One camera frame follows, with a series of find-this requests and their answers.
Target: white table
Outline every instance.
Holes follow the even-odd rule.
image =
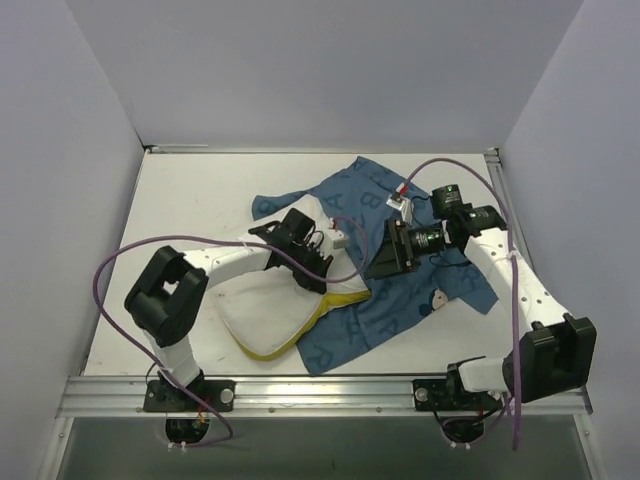
[[[401,175],[408,175],[433,154],[363,154]],[[483,155],[446,155],[462,161],[490,181]],[[237,237],[252,220],[257,194],[279,195],[316,185],[347,167],[356,154],[147,154],[138,179],[122,244],[156,235],[191,234],[219,239]],[[426,191],[457,183],[466,202],[493,204],[491,194],[468,172],[448,164],[427,167],[415,183]],[[161,244],[120,257],[113,270],[105,306],[135,338],[146,344],[123,307],[129,289]],[[175,242],[177,249],[194,244]],[[306,374],[297,349],[272,362],[247,357],[222,320],[203,302],[190,338],[195,357],[209,375]],[[504,356],[511,350],[511,326],[496,304],[481,315],[462,301],[449,302],[412,329],[329,374],[405,374],[443,372],[447,364],[478,355]],[[85,375],[143,375],[149,359],[104,319],[93,339]]]

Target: yellow trim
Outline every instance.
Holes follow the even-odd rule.
[[[320,300],[320,304],[318,305],[318,308],[316,308],[316,311],[313,312],[313,315],[309,317],[309,320],[307,321],[307,323],[305,323],[302,326],[302,328],[298,330],[298,332],[293,336],[293,338],[291,338],[291,340],[285,343],[278,350],[268,355],[260,355],[258,353],[255,353],[249,350],[249,348],[246,345],[243,345],[242,342],[238,340],[238,338],[233,334],[233,332],[230,329],[229,331],[231,332],[231,336],[235,339],[237,344],[240,346],[240,349],[244,353],[246,353],[250,358],[254,360],[259,360],[261,362],[269,362],[271,360],[275,360],[284,352],[286,352],[291,347],[293,347],[296,344],[296,342],[300,339],[300,337],[305,333],[307,333],[309,330],[311,330],[313,326],[316,324],[316,322],[320,319],[320,317],[322,317],[329,310],[331,310],[331,308],[346,307],[347,305],[363,302],[370,298],[371,298],[371,292],[369,290],[365,290],[363,292],[356,292],[356,293],[327,293],[322,297],[322,300]]]

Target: metal bracket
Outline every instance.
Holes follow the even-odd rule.
[[[488,412],[502,408],[502,401],[486,392],[451,395],[446,380],[414,380],[413,401],[418,412]]]
[[[233,411],[236,383],[231,380],[202,380],[190,388],[219,412]],[[201,411],[201,406],[166,381],[152,380],[147,386],[142,410],[148,413],[183,413]]]

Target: bolt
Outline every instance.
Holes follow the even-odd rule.
[[[220,401],[222,403],[231,403],[233,401],[233,392],[228,388],[225,388],[220,392]]]
[[[417,388],[414,395],[416,397],[416,400],[418,400],[419,402],[426,402],[429,398],[429,392],[424,387]]]

